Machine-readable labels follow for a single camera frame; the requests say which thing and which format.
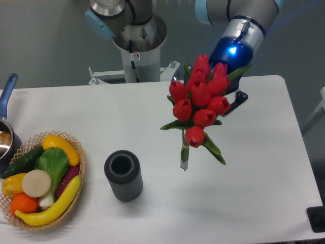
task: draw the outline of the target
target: white table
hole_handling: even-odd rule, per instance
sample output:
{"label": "white table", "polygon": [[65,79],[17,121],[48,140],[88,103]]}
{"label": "white table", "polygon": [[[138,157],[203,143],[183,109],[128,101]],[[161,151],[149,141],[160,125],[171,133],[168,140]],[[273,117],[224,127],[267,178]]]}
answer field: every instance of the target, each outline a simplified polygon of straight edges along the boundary
{"label": "white table", "polygon": [[[248,101],[206,132],[227,161],[191,148],[180,169],[181,132],[159,128],[175,118],[169,82],[16,89],[8,122],[24,141],[67,131],[83,145],[87,175],[81,201],[62,225],[30,233],[0,224],[1,243],[261,243],[324,238],[306,208],[322,202],[284,80],[246,77]],[[118,201],[105,159],[126,149],[141,163],[144,189]]]}

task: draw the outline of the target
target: blue light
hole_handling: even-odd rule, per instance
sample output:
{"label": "blue light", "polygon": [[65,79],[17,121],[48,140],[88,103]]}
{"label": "blue light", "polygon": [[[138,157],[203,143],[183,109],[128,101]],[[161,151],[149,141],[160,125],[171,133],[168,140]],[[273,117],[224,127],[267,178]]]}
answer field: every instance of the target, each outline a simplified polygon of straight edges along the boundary
{"label": "blue light", "polygon": [[236,51],[237,51],[237,47],[231,47],[231,48],[229,48],[228,51],[233,55],[233,54],[236,53]]}

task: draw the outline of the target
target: yellow bell pepper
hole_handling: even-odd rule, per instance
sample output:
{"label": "yellow bell pepper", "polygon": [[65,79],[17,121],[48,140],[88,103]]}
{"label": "yellow bell pepper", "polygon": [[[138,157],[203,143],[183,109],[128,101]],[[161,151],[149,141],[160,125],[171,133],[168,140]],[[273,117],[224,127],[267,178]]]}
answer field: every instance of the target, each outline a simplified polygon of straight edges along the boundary
{"label": "yellow bell pepper", "polygon": [[23,193],[22,189],[22,179],[25,177],[26,173],[15,174],[6,178],[2,181],[2,192],[5,196],[15,197],[20,193]]}

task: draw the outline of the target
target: tulip bouquet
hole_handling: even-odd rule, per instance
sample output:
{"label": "tulip bouquet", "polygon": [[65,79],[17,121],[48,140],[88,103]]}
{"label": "tulip bouquet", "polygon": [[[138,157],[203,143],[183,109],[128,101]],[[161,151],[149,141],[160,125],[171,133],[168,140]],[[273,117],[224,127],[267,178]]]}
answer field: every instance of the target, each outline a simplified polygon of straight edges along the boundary
{"label": "tulip bouquet", "polygon": [[182,131],[181,168],[188,168],[189,146],[204,146],[220,163],[225,160],[220,149],[214,144],[204,128],[222,125],[217,117],[224,115],[231,105],[225,94],[232,80],[242,75],[250,66],[239,68],[227,74],[227,65],[218,63],[210,69],[207,55],[199,55],[192,72],[184,65],[188,78],[185,86],[180,81],[172,81],[167,96],[174,106],[173,115],[177,120],[161,127],[161,130],[180,129]]}

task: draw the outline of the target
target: red tulip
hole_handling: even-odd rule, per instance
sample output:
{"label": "red tulip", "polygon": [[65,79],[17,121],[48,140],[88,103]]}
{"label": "red tulip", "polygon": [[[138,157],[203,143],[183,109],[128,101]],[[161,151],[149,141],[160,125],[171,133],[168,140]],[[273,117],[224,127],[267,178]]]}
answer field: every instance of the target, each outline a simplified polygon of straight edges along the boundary
{"label": "red tulip", "polygon": [[209,109],[200,109],[198,110],[194,116],[193,121],[194,124],[200,126],[202,128],[206,126],[210,126],[215,122],[216,115],[212,110]]}
{"label": "red tulip", "polygon": [[207,106],[207,109],[215,112],[216,116],[225,114],[231,105],[225,97],[213,97]]}
{"label": "red tulip", "polygon": [[199,147],[205,140],[204,130],[199,126],[188,128],[185,132],[185,140],[192,147]]}
{"label": "red tulip", "polygon": [[205,78],[208,78],[210,75],[210,64],[209,57],[205,55],[199,55],[197,60],[194,63],[193,73],[196,73],[198,70],[201,70],[205,75]]}
{"label": "red tulip", "polygon": [[206,83],[194,82],[191,87],[192,101],[195,105],[203,107],[209,104],[211,94]]}
{"label": "red tulip", "polygon": [[213,69],[213,78],[220,78],[227,75],[227,65],[223,63],[217,63]]}
{"label": "red tulip", "polygon": [[226,76],[213,78],[207,83],[212,97],[221,96],[230,85],[230,80]]}
{"label": "red tulip", "polygon": [[191,77],[187,81],[187,89],[191,90],[194,82],[198,81],[199,83],[205,83],[206,78],[201,70],[198,70],[196,73],[192,73]]}
{"label": "red tulip", "polygon": [[192,106],[190,99],[182,99],[178,101],[173,108],[173,115],[179,121],[186,121],[192,115]]}
{"label": "red tulip", "polygon": [[169,86],[169,93],[175,103],[182,99],[186,99],[187,88],[180,81],[172,81]]}

